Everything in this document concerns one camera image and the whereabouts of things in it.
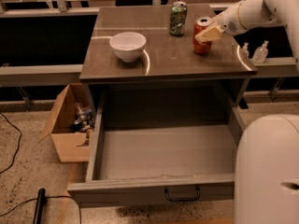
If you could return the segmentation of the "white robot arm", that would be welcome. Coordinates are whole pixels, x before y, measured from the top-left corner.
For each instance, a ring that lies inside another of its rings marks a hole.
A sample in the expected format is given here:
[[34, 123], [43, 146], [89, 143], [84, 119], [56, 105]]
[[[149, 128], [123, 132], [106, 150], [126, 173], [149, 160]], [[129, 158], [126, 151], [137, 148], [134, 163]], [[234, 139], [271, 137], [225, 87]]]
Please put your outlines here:
[[[299, 59], [299, 0], [243, 0], [212, 19], [199, 42], [256, 27], [285, 28]], [[299, 224], [299, 117], [254, 120], [243, 132], [235, 163], [234, 224]]]

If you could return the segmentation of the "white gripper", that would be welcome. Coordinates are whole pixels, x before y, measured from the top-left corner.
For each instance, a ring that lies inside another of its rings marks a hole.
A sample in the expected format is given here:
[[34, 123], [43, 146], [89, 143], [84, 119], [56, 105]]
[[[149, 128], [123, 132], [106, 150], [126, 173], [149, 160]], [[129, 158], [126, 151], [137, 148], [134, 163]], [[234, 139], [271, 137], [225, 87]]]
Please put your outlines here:
[[216, 15], [212, 20], [218, 25], [211, 25], [195, 36], [199, 43], [206, 43], [222, 38], [223, 33], [235, 36], [244, 34], [248, 28], [241, 19], [240, 11], [242, 2], [227, 7], [223, 12]]

